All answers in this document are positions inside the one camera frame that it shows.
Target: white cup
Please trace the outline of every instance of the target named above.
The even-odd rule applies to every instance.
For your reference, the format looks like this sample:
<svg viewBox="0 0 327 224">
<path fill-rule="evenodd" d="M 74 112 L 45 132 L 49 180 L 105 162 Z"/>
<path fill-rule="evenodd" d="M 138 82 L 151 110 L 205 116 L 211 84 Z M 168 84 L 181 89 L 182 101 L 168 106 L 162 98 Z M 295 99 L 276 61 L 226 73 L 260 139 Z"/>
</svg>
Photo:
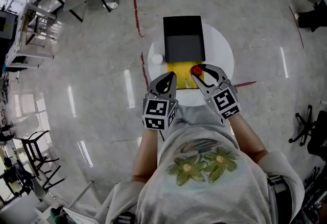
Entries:
<svg viewBox="0 0 327 224">
<path fill-rule="evenodd" d="M 161 55 L 161 54 L 155 54 L 153 57 L 152 57 L 152 62 L 154 64 L 161 64 L 164 60 L 164 57 Z"/>
</svg>

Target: red tape line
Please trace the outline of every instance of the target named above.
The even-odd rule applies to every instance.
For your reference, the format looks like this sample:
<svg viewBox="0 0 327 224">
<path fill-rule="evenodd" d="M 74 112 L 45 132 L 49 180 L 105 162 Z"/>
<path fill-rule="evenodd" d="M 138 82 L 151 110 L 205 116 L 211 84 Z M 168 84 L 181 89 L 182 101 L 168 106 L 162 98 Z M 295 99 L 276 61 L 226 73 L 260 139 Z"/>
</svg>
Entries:
<svg viewBox="0 0 327 224">
<path fill-rule="evenodd" d="M 140 31 L 139 31 L 139 23 L 138 23 L 138 16 L 137 16 L 137 3 L 136 3 L 136 0 L 133 0 L 134 1 L 134 9 L 135 9 L 135 22 L 136 22 L 136 28 L 138 30 L 138 34 L 141 36 L 141 37 L 144 37 L 141 35 Z"/>
<path fill-rule="evenodd" d="M 247 86 L 247 85 L 251 85 L 256 83 L 256 81 L 253 82 L 247 82 L 247 83 L 240 83 L 240 84 L 236 84 L 236 87 L 243 87 L 243 86 Z"/>
<path fill-rule="evenodd" d="M 297 31 L 298 31 L 298 34 L 299 34 L 300 39 L 301 39 L 302 48 L 304 48 L 305 46 L 304 46 L 304 44 L 303 44 L 303 40 L 302 40 L 302 36 L 301 36 L 301 33 L 300 33 L 300 29 L 298 28 L 297 21 L 296 21 L 296 19 L 295 19 L 294 13 L 293 13 L 291 7 L 290 7 L 290 6 L 288 6 L 288 7 L 290 8 L 291 13 L 292 13 L 292 16 L 293 16 L 293 18 L 294 18 L 294 21 L 295 21 L 295 24 L 296 24 L 296 27 L 297 27 Z"/>
<path fill-rule="evenodd" d="M 147 85 L 147 90 L 149 90 L 149 81 L 147 74 L 145 73 L 145 68 L 144 68 L 144 57 L 143 57 L 143 52 L 141 52 L 141 60 L 142 60 L 142 70 L 143 70 L 143 77 L 145 80 L 145 84 Z"/>
</svg>

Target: cable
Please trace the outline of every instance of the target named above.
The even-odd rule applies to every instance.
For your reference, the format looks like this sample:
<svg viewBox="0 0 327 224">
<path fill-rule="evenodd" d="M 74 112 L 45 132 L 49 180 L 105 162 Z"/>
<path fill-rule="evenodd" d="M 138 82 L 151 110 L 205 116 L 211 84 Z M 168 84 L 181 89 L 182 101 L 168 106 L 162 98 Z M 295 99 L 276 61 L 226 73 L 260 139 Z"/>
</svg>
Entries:
<svg viewBox="0 0 327 224">
<path fill-rule="evenodd" d="M 22 16 L 22 15 L 28 15 L 27 13 L 22 13 L 22 14 L 20 14 L 18 17 L 17 17 L 17 21 L 18 21 L 18 19 Z"/>
<path fill-rule="evenodd" d="M 161 137 L 162 137 L 162 141 L 165 141 L 164 136 L 163 136 L 162 133 L 161 133 L 161 130 L 159 130 L 159 132 L 160 132 L 160 135 L 161 135 Z"/>
<path fill-rule="evenodd" d="M 24 88 L 24 85 L 23 85 L 23 82 L 22 82 L 22 78 L 21 80 L 19 81 L 19 78 L 16 77 L 14 80 L 11 80 L 9 82 L 9 73 L 7 72 L 5 75 L 4 75 L 4 84 L 3 84 L 3 90 L 5 89 L 6 90 L 6 94 L 8 95 L 9 92 L 10 92 L 10 87 L 11 87 L 11 84 L 16 82 L 20 85 L 20 96 L 21 96 L 21 93 L 22 93 L 22 90 Z"/>
<path fill-rule="evenodd" d="M 54 197 L 58 197 L 58 198 L 60 198 L 62 201 L 66 202 L 66 203 L 69 205 L 69 203 L 68 203 L 67 201 L 65 201 L 63 198 L 61 198 L 61 197 L 59 197 L 59 196 L 57 196 L 57 195 L 55 195 Z"/>
<path fill-rule="evenodd" d="M 20 91 L 19 91 L 19 94 L 20 96 L 22 96 L 22 91 L 24 90 L 24 82 L 22 80 L 22 76 L 20 78 Z"/>
</svg>

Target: person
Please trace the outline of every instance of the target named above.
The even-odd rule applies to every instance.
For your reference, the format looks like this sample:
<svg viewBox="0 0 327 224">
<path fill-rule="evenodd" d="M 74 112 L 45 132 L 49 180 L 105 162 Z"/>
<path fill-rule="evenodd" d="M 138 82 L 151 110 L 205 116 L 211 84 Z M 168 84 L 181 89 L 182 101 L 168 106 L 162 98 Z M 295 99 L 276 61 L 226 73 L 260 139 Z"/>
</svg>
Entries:
<svg viewBox="0 0 327 224">
<path fill-rule="evenodd" d="M 314 32 L 319 27 L 327 26 L 326 1 L 322 0 L 312 11 L 294 14 L 297 25 L 300 28 L 309 28 L 311 32 Z"/>
<path fill-rule="evenodd" d="M 106 223 L 265 224 L 278 223 L 278 214 L 289 214 L 289 223 L 304 198 L 301 179 L 240 113 L 228 120 L 233 134 L 209 106 L 179 106 L 158 155 L 157 131 L 146 129 L 131 181 L 112 191 Z M 289 187 L 285 200 L 274 193 L 275 177 Z"/>
<path fill-rule="evenodd" d="M 67 213 L 63 210 L 63 206 L 51 208 L 50 215 L 55 224 L 68 224 Z"/>
</svg>

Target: black strap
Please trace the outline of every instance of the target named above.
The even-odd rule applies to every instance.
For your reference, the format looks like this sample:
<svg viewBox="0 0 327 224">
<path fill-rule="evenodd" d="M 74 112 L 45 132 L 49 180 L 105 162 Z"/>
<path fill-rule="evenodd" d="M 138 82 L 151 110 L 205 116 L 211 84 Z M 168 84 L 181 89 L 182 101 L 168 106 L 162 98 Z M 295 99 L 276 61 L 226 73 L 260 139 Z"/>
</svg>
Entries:
<svg viewBox="0 0 327 224">
<path fill-rule="evenodd" d="M 281 176 L 268 178 L 274 189 L 278 210 L 278 224 L 289 224 L 292 218 L 292 194 L 287 182 Z"/>
</svg>

